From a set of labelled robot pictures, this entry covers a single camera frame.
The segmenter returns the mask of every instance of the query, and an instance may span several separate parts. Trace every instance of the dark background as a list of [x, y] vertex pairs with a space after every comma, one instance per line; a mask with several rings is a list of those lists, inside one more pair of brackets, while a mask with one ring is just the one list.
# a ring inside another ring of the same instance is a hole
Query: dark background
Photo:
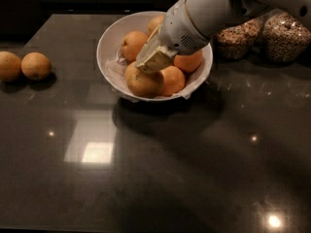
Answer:
[[178, 0], [0, 0], [0, 40], [28, 40], [51, 14], [167, 11]]

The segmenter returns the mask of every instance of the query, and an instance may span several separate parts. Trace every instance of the bowl rim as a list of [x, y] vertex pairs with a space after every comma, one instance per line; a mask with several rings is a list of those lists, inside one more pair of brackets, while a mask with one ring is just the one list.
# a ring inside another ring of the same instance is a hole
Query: bowl rim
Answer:
[[[165, 101], [170, 101], [173, 99], [177, 99], [177, 98], [181, 98], [184, 97], [185, 99], [188, 99], [191, 94], [197, 90], [197, 88], [199, 86], [201, 86], [206, 79], [208, 78], [209, 74], [210, 74], [210, 70], [212, 68], [212, 64], [208, 67], [209, 70], [206, 71], [205, 76], [200, 77], [200, 81], [197, 82], [196, 84], [196, 88], [189, 94], [189, 96], [186, 98], [185, 96], [181, 95], [181, 94], [175, 94], [173, 96], [170, 97], [156, 97], [156, 98], [145, 98], [145, 97], [139, 97], [136, 96], [132, 93], [129, 93], [127, 91], [121, 90], [119, 87], [117, 87], [114, 83], [112, 83], [109, 79], [109, 77], [106, 76], [106, 74], [103, 71], [103, 67], [102, 67], [102, 63], [100, 61], [100, 45], [102, 43], [102, 40], [104, 39], [104, 37], [109, 33], [109, 31], [115, 27], [117, 24], [119, 24], [121, 21], [127, 19], [128, 17], [138, 17], [138, 16], [156, 16], [156, 15], [166, 15], [166, 12], [161, 12], [161, 11], [146, 11], [146, 12], [138, 12], [138, 13], [133, 13], [131, 15], [127, 15], [125, 17], [121, 17], [118, 20], [116, 20], [115, 22], [113, 22], [105, 31], [104, 33], [101, 35], [98, 44], [97, 44], [97, 50], [96, 50], [96, 58], [97, 58], [97, 65], [98, 68], [101, 72], [101, 74], [103, 75], [103, 77], [105, 78], [105, 80], [109, 83], [109, 85], [113, 88], [113, 90], [116, 92], [117, 95], [119, 95], [122, 98], [125, 98], [127, 100], [130, 100], [131, 102], [138, 102], [138, 101], [146, 101], [146, 102], [165, 102]], [[212, 51], [212, 47], [210, 44], [208, 44], [206, 47], [203, 48], [203, 56], [204, 56], [204, 52], [209, 54], [209, 59], [211, 61], [211, 63], [213, 63], [213, 51]]]

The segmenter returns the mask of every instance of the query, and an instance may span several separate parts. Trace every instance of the fruit bowl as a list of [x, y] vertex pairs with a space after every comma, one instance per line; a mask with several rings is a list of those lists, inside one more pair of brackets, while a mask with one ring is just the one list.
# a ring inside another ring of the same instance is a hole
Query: fruit bowl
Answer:
[[213, 52], [210, 45], [203, 49], [203, 61], [191, 74], [187, 75], [186, 85], [183, 90], [170, 97], [157, 96], [155, 98], [139, 97], [128, 89], [124, 71], [129, 64], [121, 59], [121, 42], [126, 33], [130, 31], [147, 31], [148, 22], [155, 16], [164, 15], [164, 12], [141, 12], [123, 17], [113, 23], [101, 36], [96, 51], [97, 64], [105, 80], [113, 90], [122, 98], [131, 102], [148, 101], [163, 102], [180, 97], [190, 98], [208, 78], [213, 63]]

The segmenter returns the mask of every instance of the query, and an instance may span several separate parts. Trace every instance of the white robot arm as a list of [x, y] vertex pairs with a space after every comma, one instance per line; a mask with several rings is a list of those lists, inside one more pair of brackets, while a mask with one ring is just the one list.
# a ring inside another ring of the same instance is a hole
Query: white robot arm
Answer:
[[156, 37], [143, 47], [136, 67], [146, 73], [163, 69], [177, 53], [192, 54], [219, 31], [273, 8], [287, 11], [311, 29], [311, 0], [179, 0], [168, 10]]

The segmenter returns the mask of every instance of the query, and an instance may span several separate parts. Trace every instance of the glossy table surface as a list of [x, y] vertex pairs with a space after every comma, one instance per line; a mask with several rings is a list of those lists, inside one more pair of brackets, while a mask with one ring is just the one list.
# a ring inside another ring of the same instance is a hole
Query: glossy table surface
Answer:
[[0, 83], [0, 228], [310, 232], [310, 51], [216, 56], [189, 100], [131, 103], [95, 54], [121, 17], [53, 15], [14, 49], [53, 75]]

